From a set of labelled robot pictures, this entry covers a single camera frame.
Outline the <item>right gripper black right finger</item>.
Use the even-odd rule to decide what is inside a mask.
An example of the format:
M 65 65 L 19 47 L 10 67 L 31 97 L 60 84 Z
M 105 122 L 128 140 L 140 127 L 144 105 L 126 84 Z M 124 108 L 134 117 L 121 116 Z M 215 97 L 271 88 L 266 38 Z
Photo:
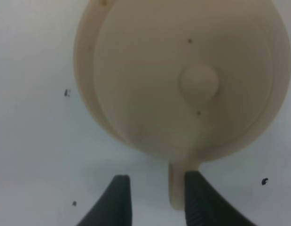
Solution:
M 185 219 L 188 226 L 253 226 L 230 205 L 199 171 L 184 176 Z

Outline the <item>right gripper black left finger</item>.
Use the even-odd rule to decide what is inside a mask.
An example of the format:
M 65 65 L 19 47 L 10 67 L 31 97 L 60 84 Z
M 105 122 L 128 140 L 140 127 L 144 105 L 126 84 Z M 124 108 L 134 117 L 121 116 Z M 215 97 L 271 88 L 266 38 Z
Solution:
M 79 226 L 131 226 L 130 177 L 116 175 Z

